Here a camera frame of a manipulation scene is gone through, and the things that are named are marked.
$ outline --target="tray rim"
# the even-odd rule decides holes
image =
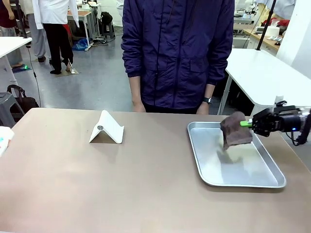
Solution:
[[[211,183],[208,182],[202,175],[200,166],[199,166],[199,162],[197,159],[197,156],[195,155],[195,149],[194,149],[194,145],[193,145],[193,141],[192,141],[192,137],[190,134],[190,126],[194,123],[212,123],[212,124],[220,124],[220,122],[216,122],[216,121],[194,121],[194,122],[190,122],[187,126],[187,130],[188,130],[188,134],[189,134],[189,139],[191,142],[191,147],[192,147],[192,152],[193,152],[193,156],[195,158],[195,162],[198,168],[198,172],[200,174],[201,179],[207,183],[208,185],[211,186],[217,186],[217,187],[245,187],[245,188],[269,188],[269,189],[283,189],[285,188],[285,186],[287,185],[287,180],[286,177],[284,176],[283,172],[281,171],[281,169],[278,167],[278,165],[276,164],[276,162],[274,161],[273,157],[271,156],[271,154],[267,151],[267,149],[264,147],[264,145],[262,144],[261,140],[258,138],[258,136],[252,132],[252,135],[255,136],[257,138],[257,140],[259,141],[260,145],[262,146],[262,148],[266,151],[266,153],[269,155],[269,157],[271,158],[272,162],[274,163],[274,165],[277,167],[277,169],[279,170],[279,172],[281,173],[281,175],[284,178],[284,183],[281,186],[259,186],[259,185],[240,185],[240,184],[216,184],[216,183]]]

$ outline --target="gray pants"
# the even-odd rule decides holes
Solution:
[[[32,45],[34,48],[34,54],[36,57],[41,58],[47,54],[48,59],[51,59],[50,48],[48,44],[47,34],[44,29],[37,29],[37,25],[35,24],[35,15],[29,14],[27,15],[29,28],[31,37],[33,39]]]
[[[15,28],[3,28],[0,27],[0,30],[2,32],[2,36],[16,36]],[[9,54],[7,54],[9,63],[11,66],[15,66],[18,63],[21,63],[23,61],[23,58],[21,57],[21,53],[19,49],[16,49]]]

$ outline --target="person in dark red shirt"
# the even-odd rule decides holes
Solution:
[[[0,30],[2,36],[16,36],[15,26],[16,20],[11,9],[10,0],[0,0]],[[22,66],[22,57],[20,50],[14,50],[7,54],[11,67]]]

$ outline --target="hand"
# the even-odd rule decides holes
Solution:
[[[141,101],[133,102],[133,110],[136,113],[145,113],[146,112],[145,106],[142,104]]]
[[[10,19],[10,20],[15,19],[15,16],[14,16],[13,11],[10,11],[10,12],[9,12],[9,19]]]
[[[208,103],[201,103],[198,111],[196,112],[198,115],[208,115],[209,114],[209,104]]]

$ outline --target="wristwatch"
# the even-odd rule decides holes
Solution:
[[[203,102],[208,103],[208,104],[212,104],[213,103],[213,99],[212,98],[204,98]]]

